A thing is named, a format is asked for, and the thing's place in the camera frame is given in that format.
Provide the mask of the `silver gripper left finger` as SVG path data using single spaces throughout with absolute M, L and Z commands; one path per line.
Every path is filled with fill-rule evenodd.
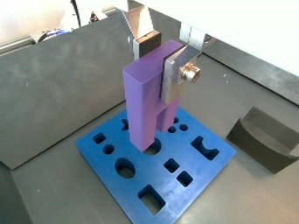
M 145 56 L 161 44 L 161 33 L 153 28 L 148 8 L 141 5 L 129 11 L 120 10 L 133 58 Z

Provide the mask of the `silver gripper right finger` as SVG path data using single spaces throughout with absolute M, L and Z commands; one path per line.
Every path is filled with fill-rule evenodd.
M 171 103 L 183 92 L 183 83 L 195 82 L 202 70 L 196 58 L 202 54 L 206 33 L 181 24 L 180 40 L 185 43 L 165 59 L 163 64 L 161 100 Z

